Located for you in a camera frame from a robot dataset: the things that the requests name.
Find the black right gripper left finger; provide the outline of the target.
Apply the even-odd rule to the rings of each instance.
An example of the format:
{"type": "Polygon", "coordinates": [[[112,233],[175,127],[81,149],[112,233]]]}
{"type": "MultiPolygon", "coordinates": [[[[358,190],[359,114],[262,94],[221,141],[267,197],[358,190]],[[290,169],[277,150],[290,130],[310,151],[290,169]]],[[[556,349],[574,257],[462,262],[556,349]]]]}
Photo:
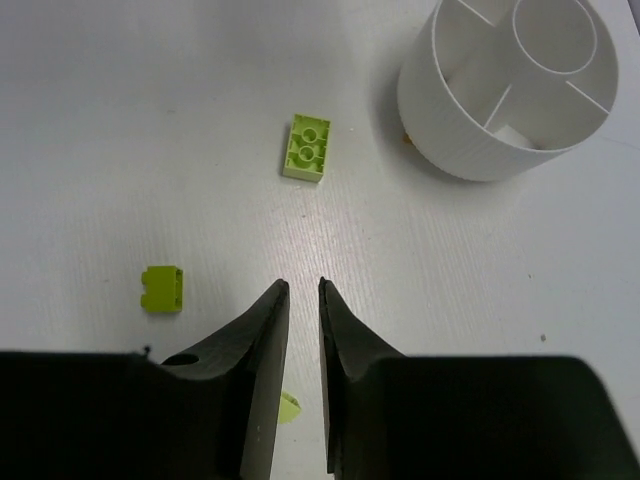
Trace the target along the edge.
{"type": "Polygon", "coordinates": [[[289,327],[275,281],[191,347],[146,354],[5,352],[5,479],[266,479],[289,327]]]}

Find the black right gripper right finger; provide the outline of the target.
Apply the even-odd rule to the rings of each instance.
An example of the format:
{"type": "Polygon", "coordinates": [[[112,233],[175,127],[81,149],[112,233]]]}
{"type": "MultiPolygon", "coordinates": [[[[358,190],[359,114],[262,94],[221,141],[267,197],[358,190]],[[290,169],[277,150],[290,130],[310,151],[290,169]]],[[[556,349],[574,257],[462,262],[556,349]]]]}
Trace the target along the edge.
{"type": "Polygon", "coordinates": [[[600,378],[570,356],[407,356],[319,284],[337,479],[635,479],[600,378]]]}

